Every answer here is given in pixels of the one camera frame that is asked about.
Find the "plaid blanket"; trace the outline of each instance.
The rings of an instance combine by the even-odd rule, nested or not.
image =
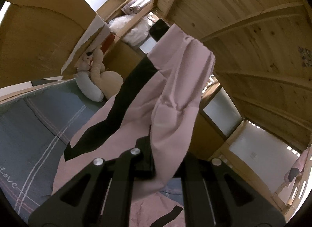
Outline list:
[[[0,188],[25,222],[51,195],[66,145],[103,104],[70,80],[0,105]]]

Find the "blue blanket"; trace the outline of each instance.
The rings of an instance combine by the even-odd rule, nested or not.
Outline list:
[[[0,188],[25,222],[51,195],[66,145],[103,104],[71,80],[0,106]]]

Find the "metal bolt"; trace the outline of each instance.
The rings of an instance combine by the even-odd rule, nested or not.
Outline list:
[[[94,165],[100,166],[101,164],[104,163],[104,160],[102,158],[96,158],[93,160]]]
[[[219,158],[214,158],[211,162],[214,166],[220,166],[222,164],[222,161]]]
[[[130,150],[132,155],[138,155],[141,153],[141,150],[138,148],[133,148],[132,150]]]

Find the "window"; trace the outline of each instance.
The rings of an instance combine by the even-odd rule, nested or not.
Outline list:
[[[242,121],[241,115],[223,88],[207,104],[204,112],[227,137]]]
[[[156,45],[156,41],[152,38],[149,37],[141,46],[140,49],[144,52],[144,53],[149,53],[153,47]]]

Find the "white bag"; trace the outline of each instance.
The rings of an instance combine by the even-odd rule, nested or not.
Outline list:
[[[135,15],[124,15],[111,20],[108,24],[112,32],[117,33],[127,22]],[[143,17],[141,21],[122,39],[124,42],[132,46],[138,45],[149,35],[149,22],[147,17]]]

